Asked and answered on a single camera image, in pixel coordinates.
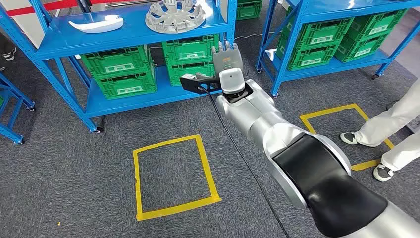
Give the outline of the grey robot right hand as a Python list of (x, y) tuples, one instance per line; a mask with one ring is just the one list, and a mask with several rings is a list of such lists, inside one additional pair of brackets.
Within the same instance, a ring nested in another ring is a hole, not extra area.
[(225, 41), (226, 50), (223, 49), (222, 42), (218, 42), (218, 46), (212, 46), (212, 60), (214, 67), (214, 77), (219, 79), (219, 74), (222, 71), (239, 68), (244, 72), (243, 61), (238, 45), (233, 43), (231, 46), (228, 41)]

